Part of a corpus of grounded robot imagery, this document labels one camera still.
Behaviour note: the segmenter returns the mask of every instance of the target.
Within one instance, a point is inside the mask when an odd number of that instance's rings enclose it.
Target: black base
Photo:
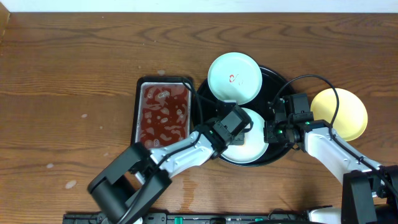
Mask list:
[[[380,172],[398,189],[398,166],[380,167]],[[374,205],[372,192],[387,198],[384,205]],[[375,171],[354,170],[343,176],[343,200],[341,202],[342,224],[393,224],[398,221],[398,201]]]
[[[262,73],[262,86],[259,94],[250,101],[249,103],[240,105],[242,108],[248,108],[257,112],[264,120],[273,120],[274,115],[271,114],[268,110],[268,101],[272,101],[280,90],[280,88],[287,82],[284,77],[279,75],[277,72],[260,65],[261,73]],[[289,85],[280,96],[291,95],[294,94],[294,89]],[[198,89],[198,94],[208,98],[211,101],[216,102],[216,97],[211,93],[210,88],[208,86],[207,79],[201,84]],[[214,118],[217,116],[216,108],[212,108],[211,105],[202,101],[202,108],[206,108],[203,110],[203,119],[206,121],[210,118]],[[197,104],[192,103],[192,122],[193,125],[199,124],[199,114],[197,113]],[[230,164],[234,164],[237,166],[263,166],[270,164],[281,157],[283,157],[290,148],[284,148],[283,144],[272,143],[268,145],[266,153],[262,155],[259,159],[254,162],[250,162],[247,164],[238,164],[235,162],[231,162],[224,157],[220,157],[222,160],[229,162]]]
[[[273,213],[268,221],[267,215],[167,215],[165,213],[148,213],[143,217],[145,224],[249,224],[249,223],[308,223],[306,215],[292,212]],[[66,214],[62,224],[111,224],[103,213],[92,214]]]

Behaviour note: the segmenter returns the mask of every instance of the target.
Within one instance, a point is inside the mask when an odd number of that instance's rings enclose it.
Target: red sauce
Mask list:
[[[189,92],[182,84],[144,83],[141,86],[136,141],[158,148],[189,135]]]

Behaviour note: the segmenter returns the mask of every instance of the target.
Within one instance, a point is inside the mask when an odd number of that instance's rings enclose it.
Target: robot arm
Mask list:
[[[358,157],[363,157],[368,163],[370,163],[376,169],[381,166],[380,163],[373,161],[353,146],[344,141],[336,132],[332,130],[332,133],[336,135],[336,138],[344,144],[351,152],[355,153]],[[350,173],[351,171],[358,170],[361,172],[369,172],[370,168],[364,164],[358,162],[351,154],[341,148],[335,141],[331,141],[329,135],[329,128],[315,128],[304,135],[304,146],[305,151],[317,158],[339,181],[343,184],[344,174]]]
[[[134,223],[172,183],[173,176],[219,157],[250,122],[249,115],[235,106],[223,119],[198,125],[188,138],[170,146],[148,150],[135,143],[94,178],[88,191],[111,223]],[[143,184],[141,189],[134,189],[127,172]]]
[[[314,210],[309,214],[311,221],[365,224],[398,220],[398,201],[391,191],[398,189],[398,166],[384,167],[367,158],[330,129],[326,121],[314,121],[306,94],[284,96],[275,105],[270,104],[270,110],[275,118],[266,121],[264,140],[284,142],[287,147],[297,144],[343,184],[341,210]],[[373,197],[387,198],[387,203],[375,205]]]

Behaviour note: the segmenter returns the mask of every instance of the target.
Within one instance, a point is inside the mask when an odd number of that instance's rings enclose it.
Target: round black tray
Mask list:
[[[267,102],[274,99],[276,93],[280,90],[280,88],[282,88],[287,80],[279,75],[277,72],[267,67],[264,67],[262,65],[260,65],[259,67],[262,73],[262,86],[260,92],[255,97],[255,99],[253,99],[249,103],[241,105],[241,107],[248,108],[257,112],[260,116],[262,116],[262,118],[264,118],[264,120],[268,121],[273,119],[273,114],[269,112],[267,108]],[[284,91],[282,91],[280,96],[291,95],[294,93],[294,89],[289,85],[287,88],[285,88]],[[198,89],[198,94],[204,96],[205,98],[208,98],[211,101],[216,101],[216,97],[209,89],[207,79],[200,85]],[[204,121],[217,116],[216,108],[212,108],[211,105],[206,104],[206,102],[204,101],[201,101],[201,104],[203,108]],[[197,103],[195,103],[195,100],[193,100],[191,113],[193,125],[196,125],[200,122],[197,111]],[[221,159],[237,166],[263,166],[280,159],[289,150],[290,148],[284,147],[283,144],[269,144],[267,151],[259,159],[247,164],[238,164],[235,162],[231,162],[225,159],[223,156],[221,156]]]

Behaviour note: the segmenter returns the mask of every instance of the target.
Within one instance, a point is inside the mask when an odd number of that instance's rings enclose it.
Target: white wall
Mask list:
[[[398,0],[0,0],[10,12],[398,12]]]

